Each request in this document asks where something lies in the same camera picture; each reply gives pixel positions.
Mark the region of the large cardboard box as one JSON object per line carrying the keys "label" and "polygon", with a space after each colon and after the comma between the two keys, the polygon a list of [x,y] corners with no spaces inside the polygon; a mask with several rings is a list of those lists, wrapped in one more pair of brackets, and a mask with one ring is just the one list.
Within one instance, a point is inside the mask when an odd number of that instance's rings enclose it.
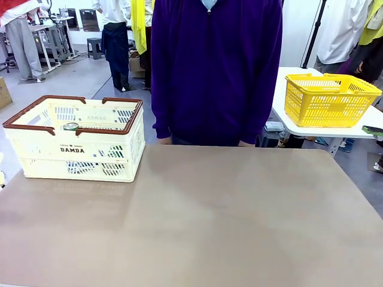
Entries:
{"label": "large cardboard box", "polygon": [[13,100],[3,77],[0,77],[0,110],[12,104]]}

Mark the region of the blue drink can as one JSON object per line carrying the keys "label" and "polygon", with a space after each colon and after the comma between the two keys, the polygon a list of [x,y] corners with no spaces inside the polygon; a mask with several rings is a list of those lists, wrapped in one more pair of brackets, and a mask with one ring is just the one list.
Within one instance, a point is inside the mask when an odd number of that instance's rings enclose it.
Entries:
{"label": "blue drink can", "polygon": [[85,161],[67,161],[67,171],[69,174],[85,175],[92,174],[95,171],[96,164]]}

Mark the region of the white side table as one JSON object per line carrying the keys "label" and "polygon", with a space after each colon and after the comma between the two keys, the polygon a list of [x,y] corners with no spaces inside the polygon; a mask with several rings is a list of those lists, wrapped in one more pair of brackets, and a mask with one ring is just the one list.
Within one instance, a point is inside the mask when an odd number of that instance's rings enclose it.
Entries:
{"label": "white side table", "polygon": [[363,126],[371,126],[383,129],[383,113],[373,106],[370,106],[359,122],[350,128],[316,128],[316,127],[299,127],[293,123],[284,111],[285,104],[285,91],[286,91],[286,79],[288,74],[313,74],[316,76],[321,75],[320,72],[313,68],[302,69],[299,67],[280,67],[278,69],[278,76],[275,87],[275,94],[273,97],[272,110],[278,117],[280,122],[283,123],[286,130],[292,135],[304,136],[304,137],[322,137],[329,138],[329,145],[327,152],[334,157],[338,151],[339,145],[344,138],[354,139],[374,139],[373,135],[370,135],[362,130]]}

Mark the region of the dark green phone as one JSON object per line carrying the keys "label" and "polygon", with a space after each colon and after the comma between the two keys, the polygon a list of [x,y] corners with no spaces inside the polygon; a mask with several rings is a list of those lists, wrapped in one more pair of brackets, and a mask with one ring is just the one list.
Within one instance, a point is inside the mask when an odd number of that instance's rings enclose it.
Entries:
{"label": "dark green phone", "polygon": [[367,134],[376,136],[376,137],[383,137],[383,129],[377,128],[377,127],[371,127],[371,126],[363,126],[362,130],[366,132]]}

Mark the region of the black tripod pole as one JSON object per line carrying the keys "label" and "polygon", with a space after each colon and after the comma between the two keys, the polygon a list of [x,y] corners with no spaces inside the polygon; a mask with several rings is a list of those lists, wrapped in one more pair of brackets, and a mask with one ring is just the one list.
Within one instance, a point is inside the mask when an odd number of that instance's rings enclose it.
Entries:
{"label": "black tripod pole", "polygon": [[301,63],[300,63],[300,67],[303,69],[306,69],[308,67],[312,50],[314,48],[315,40],[317,38],[318,31],[321,26],[321,19],[323,17],[326,2],[327,0],[319,0],[319,4],[314,17],[314,22],[312,24],[312,27],[309,33],[309,38],[306,43],[306,46],[302,55]]}

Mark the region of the person in white shirt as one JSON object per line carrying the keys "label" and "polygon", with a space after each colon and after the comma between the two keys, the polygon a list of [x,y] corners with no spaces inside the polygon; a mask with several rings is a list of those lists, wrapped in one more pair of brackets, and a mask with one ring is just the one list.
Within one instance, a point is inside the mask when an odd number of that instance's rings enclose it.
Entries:
{"label": "person in white shirt", "polygon": [[314,68],[335,74],[355,49],[374,0],[327,0],[326,21]]}

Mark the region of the white tissue pack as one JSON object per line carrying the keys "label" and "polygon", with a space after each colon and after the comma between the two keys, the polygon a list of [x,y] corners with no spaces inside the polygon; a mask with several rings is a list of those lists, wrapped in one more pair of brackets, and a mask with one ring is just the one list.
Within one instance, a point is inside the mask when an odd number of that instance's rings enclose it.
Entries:
{"label": "white tissue pack", "polygon": [[265,130],[267,132],[282,132],[284,130],[284,125],[279,121],[267,121],[265,124]]}

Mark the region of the brown cardboard box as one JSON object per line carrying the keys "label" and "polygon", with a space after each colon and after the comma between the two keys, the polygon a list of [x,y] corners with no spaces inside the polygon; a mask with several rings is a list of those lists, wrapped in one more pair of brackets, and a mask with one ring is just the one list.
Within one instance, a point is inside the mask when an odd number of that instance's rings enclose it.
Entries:
{"label": "brown cardboard box", "polygon": [[129,70],[132,78],[145,78],[145,69],[141,67],[140,55],[136,50],[130,51]]}

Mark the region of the white background desk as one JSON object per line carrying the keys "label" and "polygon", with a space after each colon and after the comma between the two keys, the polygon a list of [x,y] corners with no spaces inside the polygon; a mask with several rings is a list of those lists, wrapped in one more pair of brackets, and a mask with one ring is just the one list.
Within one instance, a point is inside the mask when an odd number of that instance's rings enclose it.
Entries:
{"label": "white background desk", "polygon": [[73,17],[48,19],[43,25],[32,25],[30,30],[34,36],[41,64],[47,65],[43,74],[60,67],[62,62],[70,61],[79,56],[72,46],[69,35],[68,20]]}

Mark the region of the person in lime vest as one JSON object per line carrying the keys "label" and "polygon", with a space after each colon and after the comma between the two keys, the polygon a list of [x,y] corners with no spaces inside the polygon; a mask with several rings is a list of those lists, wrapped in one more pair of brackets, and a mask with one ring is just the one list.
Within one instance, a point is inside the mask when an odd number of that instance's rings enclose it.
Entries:
{"label": "person in lime vest", "polygon": [[383,71],[383,0],[374,0],[357,48],[340,66],[339,74],[373,84]]}

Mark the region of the person in purple hoodie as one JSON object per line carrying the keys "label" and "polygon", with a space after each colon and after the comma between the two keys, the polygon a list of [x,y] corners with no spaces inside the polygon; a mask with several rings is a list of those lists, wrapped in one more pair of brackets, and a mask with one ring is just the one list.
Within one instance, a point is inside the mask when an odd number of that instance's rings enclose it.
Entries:
{"label": "person in purple hoodie", "polygon": [[156,0],[151,109],[158,141],[256,146],[281,46],[282,0]]}

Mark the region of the yellow plastic basket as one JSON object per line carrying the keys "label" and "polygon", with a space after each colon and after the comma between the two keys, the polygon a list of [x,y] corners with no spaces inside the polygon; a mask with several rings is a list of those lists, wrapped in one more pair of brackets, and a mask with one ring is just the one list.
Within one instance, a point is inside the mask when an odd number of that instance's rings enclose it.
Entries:
{"label": "yellow plastic basket", "polygon": [[285,113],[299,127],[353,127],[382,94],[351,75],[289,74],[285,79]]}

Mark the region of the black wall panel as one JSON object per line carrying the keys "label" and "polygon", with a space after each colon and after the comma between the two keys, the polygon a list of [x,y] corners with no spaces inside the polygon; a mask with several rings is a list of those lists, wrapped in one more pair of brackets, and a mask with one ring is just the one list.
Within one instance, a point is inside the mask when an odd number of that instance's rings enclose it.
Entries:
{"label": "black wall panel", "polygon": [[59,12],[61,18],[66,21],[70,30],[80,30],[75,8],[60,8]]}
{"label": "black wall panel", "polygon": [[85,32],[99,32],[98,18],[94,9],[80,9],[80,17]]}

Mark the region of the person white shirt navy skirt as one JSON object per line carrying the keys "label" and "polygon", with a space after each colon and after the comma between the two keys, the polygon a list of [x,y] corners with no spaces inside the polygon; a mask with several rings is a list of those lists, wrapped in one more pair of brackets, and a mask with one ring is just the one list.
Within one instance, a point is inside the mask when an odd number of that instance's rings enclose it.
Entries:
{"label": "person white shirt navy skirt", "polygon": [[127,21],[131,18],[130,0],[91,0],[92,8],[102,15],[101,50],[109,63],[114,88],[133,90],[129,83],[129,41]]}

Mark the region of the person in bright yellow vest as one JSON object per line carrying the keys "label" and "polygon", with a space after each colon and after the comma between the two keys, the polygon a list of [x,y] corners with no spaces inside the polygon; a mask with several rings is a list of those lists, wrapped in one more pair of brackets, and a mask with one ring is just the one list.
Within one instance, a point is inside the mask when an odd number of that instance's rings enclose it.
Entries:
{"label": "person in bright yellow vest", "polygon": [[145,70],[144,90],[151,91],[151,27],[155,0],[131,0],[131,22],[136,49]]}

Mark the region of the person in grey trousers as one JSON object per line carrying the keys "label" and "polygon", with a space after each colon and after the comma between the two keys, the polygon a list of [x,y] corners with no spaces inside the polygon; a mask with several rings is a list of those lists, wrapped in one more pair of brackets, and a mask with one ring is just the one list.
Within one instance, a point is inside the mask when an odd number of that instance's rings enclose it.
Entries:
{"label": "person in grey trousers", "polygon": [[0,26],[5,28],[23,81],[43,80],[42,67],[28,19],[36,16],[38,0],[0,0]]}

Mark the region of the grey plastic stool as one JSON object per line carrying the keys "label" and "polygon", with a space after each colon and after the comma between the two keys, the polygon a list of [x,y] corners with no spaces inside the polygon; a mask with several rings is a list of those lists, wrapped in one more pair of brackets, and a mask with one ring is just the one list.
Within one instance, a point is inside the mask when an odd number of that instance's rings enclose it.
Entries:
{"label": "grey plastic stool", "polygon": [[101,38],[87,38],[87,57],[98,60],[102,58]]}

